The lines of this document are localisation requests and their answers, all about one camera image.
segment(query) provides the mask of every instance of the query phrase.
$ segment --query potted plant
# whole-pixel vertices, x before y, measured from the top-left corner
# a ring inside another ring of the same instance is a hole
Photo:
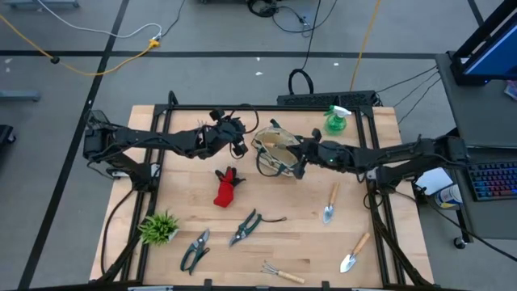
[[[156,246],[170,242],[178,233],[178,218],[165,213],[157,213],[146,217],[144,223],[138,226],[141,231],[142,243]]]

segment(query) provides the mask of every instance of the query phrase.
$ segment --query red glove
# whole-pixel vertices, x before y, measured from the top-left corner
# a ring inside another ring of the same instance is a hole
[[[219,170],[216,171],[217,178],[220,180],[219,191],[213,204],[226,208],[233,200],[233,188],[246,179],[237,178],[237,169],[232,167],[226,168],[226,174]]]

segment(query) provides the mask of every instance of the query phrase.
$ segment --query green-handled pruning shears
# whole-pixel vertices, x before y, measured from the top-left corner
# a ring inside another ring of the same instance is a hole
[[[248,218],[239,225],[237,231],[233,235],[232,239],[229,240],[229,245],[232,246],[236,242],[243,240],[244,238],[247,238],[248,235],[251,234],[251,232],[259,225],[259,223],[262,221],[262,215],[257,214],[257,220],[251,225],[248,226],[248,223],[250,223],[251,219],[253,219],[253,216],[256,214],[257,210],[253,209],[253,212],[248,216]]]
[[[210,236],[210,230],[205,230],[191,245],[187,248],[187,252],[183,256],[181,260],[181,265],[179,268],[182,271],[188,270],[188,274],[192,275],[192,271],[194,271],[197,262],[204,256],[206,253],[210,251],[210,248],[204,248],[204,244],[207,242],[208,237]],[[185,263],[190,254],[194,253],[194,259],[192,259],[192,264],[190,267],[185,268]]]

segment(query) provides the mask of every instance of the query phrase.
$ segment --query green spray bottle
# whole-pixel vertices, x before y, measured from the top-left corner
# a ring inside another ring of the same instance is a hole
[[[325,130],[329,135],[339,135],[347,127],[347,120],[345,116],[351,115],[345,108],[339,106],[330,105],[330,110],[325,113],[325,116],[329,116],[325,122]]]

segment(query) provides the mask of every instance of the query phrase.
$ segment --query computer monitor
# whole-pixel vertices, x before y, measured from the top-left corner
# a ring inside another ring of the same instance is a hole
[[[517,80],[516,8],[517,1],[504,1],[454,53],[451,69],[458,85]]]

